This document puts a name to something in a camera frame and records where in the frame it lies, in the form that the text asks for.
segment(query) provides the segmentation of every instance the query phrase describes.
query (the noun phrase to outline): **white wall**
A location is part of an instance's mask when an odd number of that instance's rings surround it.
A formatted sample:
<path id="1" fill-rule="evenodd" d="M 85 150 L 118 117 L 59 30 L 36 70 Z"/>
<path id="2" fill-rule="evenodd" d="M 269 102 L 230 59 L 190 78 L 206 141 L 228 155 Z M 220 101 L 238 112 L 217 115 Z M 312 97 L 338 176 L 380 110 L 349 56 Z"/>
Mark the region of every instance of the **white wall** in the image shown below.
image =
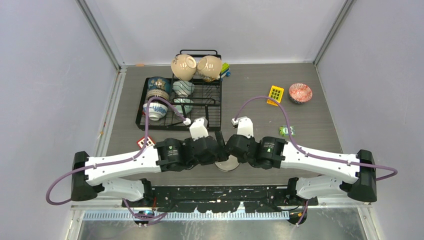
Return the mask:
<path id="1" fill-rule="evenodd" d="M 0 56 L 0 238 L 61 239 L 70 205 L 45 193 L 94 153 L 116 71 L 74 0 L 2 1 Z"/>
<path id="2" fill-rule="evenodd" d="M 216 49 L 229 63 L 312 62 L 345 0 L 89 2 L 134 65 L 170 64 L 181 49 Z"/>
<path id="3" fill-rule="evenodd" d="M 356 1 L 318 66 L 343 150 L 399 170 L 377 184 L 389 240 L 424 236 L 423 13 L 422 0 Z"/>

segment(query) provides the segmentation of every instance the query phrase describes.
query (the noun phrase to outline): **cup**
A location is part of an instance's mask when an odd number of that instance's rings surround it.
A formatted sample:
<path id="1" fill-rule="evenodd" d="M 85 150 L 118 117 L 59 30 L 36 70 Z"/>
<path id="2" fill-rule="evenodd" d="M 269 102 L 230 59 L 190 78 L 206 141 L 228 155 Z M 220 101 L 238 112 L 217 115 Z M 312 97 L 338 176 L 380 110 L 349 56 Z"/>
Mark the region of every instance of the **cup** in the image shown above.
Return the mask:
<path id="1" fill-rule="evenodd" d="M 188 98 L 175 98 L 173 100 L 174 103 L 184 103 L 184 104 L 193 104 L 194 102 Z M 174 107 L 178 110 L 180 114 L 183 113 L 183 106 L 182 105 L 174 105 Z M 193 110 L 193 105 L 184 105 L 184 111 L 185 114 L 188 114 Z"/>
<path id="2" fill-rule="evenodd" d="M 147 113 L 147 103 L 143 105 L 143 111 Z M 168 107 L 159 102 L 151 102 L 148 106 L 148 119 L 152 121 L 158 121 L 163 118 L 168 111 Z"/>
<path id="3" fill-rule="evenodd" d="M 188 54 L 177 55 L 171 62 L 171 69 L 178 79 L 190 81 L 196 73 L 196 60 Z"/>
<path id="4" fill-rule="evenodd" d="M 223 62 L 221 59 L 212 55 L 202 57 L 197 64 L 199 76 L 208 83 L 220 79 L 222 68 Z"/>
<path id="5" fill-rule="evenodd" d="M 195 85 L 190 81 L 174 81 L 172 89 L 179 97 L 186 98 L 195 90 Z"/>
<path id="6" fill-rule="evenodd" d="M 151 97 L 160 97 L 169 101 L 172 86 L 171 82 L 161 76 L 154 76 L 148 79 L 147 82 L 147 99 Z"/>

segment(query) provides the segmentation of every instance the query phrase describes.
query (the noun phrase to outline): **gray table surface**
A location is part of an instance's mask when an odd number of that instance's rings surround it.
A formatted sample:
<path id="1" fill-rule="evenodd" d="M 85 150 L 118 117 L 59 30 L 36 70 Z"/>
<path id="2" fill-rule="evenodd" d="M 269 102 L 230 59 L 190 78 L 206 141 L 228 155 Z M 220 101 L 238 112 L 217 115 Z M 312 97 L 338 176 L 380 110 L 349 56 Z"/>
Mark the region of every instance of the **gray table surface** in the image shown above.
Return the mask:
<path id="1" fill-rule="evenodd" d="M 249 98 L 267 96 L 271 86 L 284 88 L 281 101 L 295 128 L 295 139 L 299 145 L 341 153 L 341 146 L 330 115 L 329 108 L 318 75 L 311 63 L 290 64 L 237 64 L 230 66 L 231 76 L 222 83 L 222 125 L 225 140 L 236 133 L 231 124 L 241 105 Z M 117 155 L 139 150 L 137 141 L 144 136 L 135 119 L 146 78 L 161 76 L 172 77 L 169 66 L 129 67 L 123 84 L 122 93 L 107 149 L 107 155 Z M 311 87 L 312 99 L 297 105 L 288 99 L 291 84 L 305 83 Z M 285 125 L 280 109 L 266 103 L 265 99 L 251 102 L 243 110 L 242 116 L 253 121 L 256 141 L 265 136 L 281 137 L 279 127 Z M 151 130 L 149 135 L 156 142 L 166 138 L 185 139 L 188 131 Z M 144 173 L 126 177 L 137 180 L 147 178 L 154 186 L 171 185 L 266 185 L 287 184 L 292 177 L 315 177 L 317 173 L 299 169 L 259 169 L 241 164 L 230 172 L 220 171 L 215 165 L 196 166 L 181 172 Z"/>

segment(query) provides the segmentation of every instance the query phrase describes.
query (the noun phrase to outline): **white bowl with blue pattern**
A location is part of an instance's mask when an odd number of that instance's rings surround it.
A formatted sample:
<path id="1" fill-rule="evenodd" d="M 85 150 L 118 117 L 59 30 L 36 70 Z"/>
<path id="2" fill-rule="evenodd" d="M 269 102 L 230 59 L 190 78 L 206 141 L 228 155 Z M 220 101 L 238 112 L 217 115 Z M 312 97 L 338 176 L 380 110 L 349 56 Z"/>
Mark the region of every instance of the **white bowl with blue pattern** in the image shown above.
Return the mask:
<path id="1" fill-rule="evenodd" d="M 146 111 L 147 103 L 143 105 L 143 111 L 147 114 Z M 168 107 L 159 102 L 151 102 L 148 106 L 148 119 L 152 121 L 159 121 L 159 119 L 163 118 L 168 112 Z"/>

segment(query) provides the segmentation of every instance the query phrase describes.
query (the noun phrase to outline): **ceramic bowl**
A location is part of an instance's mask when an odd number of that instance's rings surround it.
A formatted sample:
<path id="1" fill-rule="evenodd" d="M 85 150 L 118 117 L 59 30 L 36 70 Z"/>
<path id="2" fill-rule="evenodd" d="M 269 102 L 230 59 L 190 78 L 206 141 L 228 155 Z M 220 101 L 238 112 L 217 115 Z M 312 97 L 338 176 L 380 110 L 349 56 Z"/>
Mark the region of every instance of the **ceramic bowl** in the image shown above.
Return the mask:
<path id="1" fill-rule="evenodd" d="M 179 97 L 186 98 L 195 90 L 195 85 L 189 81 L 174 81 L 172 89 Z"/>
<path id="2" fill-rule="evenodd" d="M 190 81 L 196 73 L 196 60 L 188 54 L 177 55 L 171 62 L 171 69 L 175 77 Z"/>
<path id="3" fill-rule="evenodd" d="M 153 76 L 148 79 L 147 90 L 162 90 L 170 95 L 172 90 L 171 81 L 161 76 Z"/>
<path id="4" fill-rule="evenodd" d="M 173 100 L 174 103 L 185 103 L 185 104 L 193 104 L 194 102 L 188 98 L 176 98 Z M 178 110 L 180 114 L 183 113 L 182 105 L 174 105 L 174 107 Z M 185 114 L 188 114 L 193 110 L 193 105 L 184 105 Z"/>
<path id="5" fill-rule="evenodd" d="M 145 113 L 147 113 L 146 108 L 147 103 L 143 105 L 143 111 Z M 151 102 L 148 106 L 148 119 L 152 121 L 158 121 L 167 114 L 167 111 L 168 107 L 166 105 L 159 102 Z"/>
<path id="6" fill-rule="evenodd" d="M 147 94 L 146 94 L 146 98 L 147 100 L 149 100 L 151 97 L 159 97 L 159 98 L 163 98 L 166 101 L 170 100 L 170 95 L 161 89 L 152 89 L 152 90 L 148 90 Z"/>
<path id="7" fill-rule="evenodd" d="M 212 55 L 202 57 L 197 64 L 199 76 L 208 83 L 220 79 L 222 68 L 223 61 Z"/>
<path id="8" fill-rule="evenodd" d="M 304 83 L 295 83 L 288 89 L 288 97 L 295 104 L 304 104 L 311 100 L 312 90 Z"/>

